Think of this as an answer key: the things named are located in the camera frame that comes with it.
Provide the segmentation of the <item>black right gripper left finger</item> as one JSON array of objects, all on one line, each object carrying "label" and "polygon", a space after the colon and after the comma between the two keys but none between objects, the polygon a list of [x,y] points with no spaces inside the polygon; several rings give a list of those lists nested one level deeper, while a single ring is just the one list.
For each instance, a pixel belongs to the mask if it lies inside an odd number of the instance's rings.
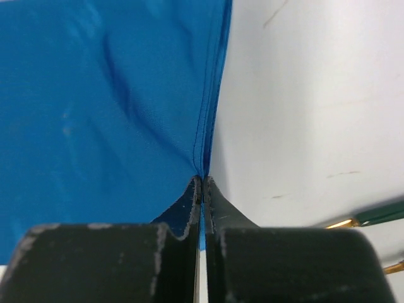
[{"label": "black right gripper left finger", "polygon": [[150,223],[51,223],[28,230],[2,302],[197,302],[201,179]]}]

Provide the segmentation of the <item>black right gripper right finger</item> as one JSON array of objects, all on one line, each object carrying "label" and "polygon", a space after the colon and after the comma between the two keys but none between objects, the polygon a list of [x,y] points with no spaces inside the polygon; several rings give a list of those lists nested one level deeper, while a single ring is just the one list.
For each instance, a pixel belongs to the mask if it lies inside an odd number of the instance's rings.
[{"label": "black right gripper right finger", "polygon": [[259,227],[203,183],[210,302],[394,302],[370,242],[350,229]]}]

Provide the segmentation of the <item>blue cloth napkin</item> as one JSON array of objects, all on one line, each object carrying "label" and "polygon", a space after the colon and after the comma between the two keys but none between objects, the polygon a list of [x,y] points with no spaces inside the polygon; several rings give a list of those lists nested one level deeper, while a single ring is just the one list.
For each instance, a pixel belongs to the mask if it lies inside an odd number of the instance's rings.
[{"label": "blue cloth napkin", "polygon": [[45,223],[149,222],[210,168],[231,1],[1,2],[1,263]]}]

